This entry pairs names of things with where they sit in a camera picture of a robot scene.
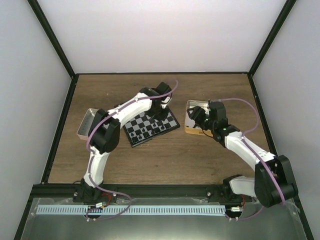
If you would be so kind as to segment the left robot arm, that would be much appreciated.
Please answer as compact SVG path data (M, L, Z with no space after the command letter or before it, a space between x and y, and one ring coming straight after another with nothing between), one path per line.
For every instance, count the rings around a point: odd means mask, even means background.
M102 192L118 194L118 192L103 189L103 174L110 153L115 150L120 141L122 127L141 113L148 113L164 118L172 93L179 82L171 88L161 82L156 88L144 87L133 98L110 110L99 109L88 131L86 148L90 152L87 170L81 179L80 186L89 201L97 202Z

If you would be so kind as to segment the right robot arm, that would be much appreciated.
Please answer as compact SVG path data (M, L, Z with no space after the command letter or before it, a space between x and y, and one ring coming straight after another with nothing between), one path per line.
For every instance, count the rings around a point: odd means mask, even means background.
M268 152L251 140L236 126L229 123L222 101L208 101L186 110L188 118L224 148L238 155L253 170L254 177L233 176L222 188L223 198L229 202L240 195L256 198L264 207L284 204L298 195L298 187L290 160Z

